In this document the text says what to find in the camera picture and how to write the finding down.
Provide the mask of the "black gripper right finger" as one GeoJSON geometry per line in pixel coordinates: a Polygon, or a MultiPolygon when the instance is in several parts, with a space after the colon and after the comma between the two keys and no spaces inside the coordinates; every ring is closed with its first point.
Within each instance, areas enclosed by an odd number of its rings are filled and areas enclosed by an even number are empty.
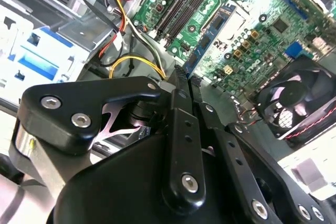
{"type": "Polygon", "coordinates": [[[191,94],[201,133],[214,148],[229,185],[225,200],[236,223],[328,223],[319,204],[307,195],[260,145],[246,127],[222,125],[203,102],[201,79],[191,78],[191,94]]]}

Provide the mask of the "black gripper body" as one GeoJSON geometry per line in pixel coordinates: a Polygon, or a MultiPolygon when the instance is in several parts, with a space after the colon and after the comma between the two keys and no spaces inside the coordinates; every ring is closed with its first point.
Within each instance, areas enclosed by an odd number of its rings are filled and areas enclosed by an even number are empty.
{"type": "Polygon", "coordinates": [[[199,129],[148,136],[64,186],[54,223],[236,223],[229,183],[199,129]]]}

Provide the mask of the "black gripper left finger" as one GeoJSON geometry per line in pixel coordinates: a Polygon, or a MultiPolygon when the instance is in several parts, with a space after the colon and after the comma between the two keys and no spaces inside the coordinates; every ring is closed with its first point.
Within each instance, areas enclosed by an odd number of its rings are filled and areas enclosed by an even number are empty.
{"type": "Polygon", "coordinates": [[[147,77],[44,84],[18,109],[10,160],[58,197],[83,169],[148,136],[199,129],[181,67],[160,84],[147,77]]]}

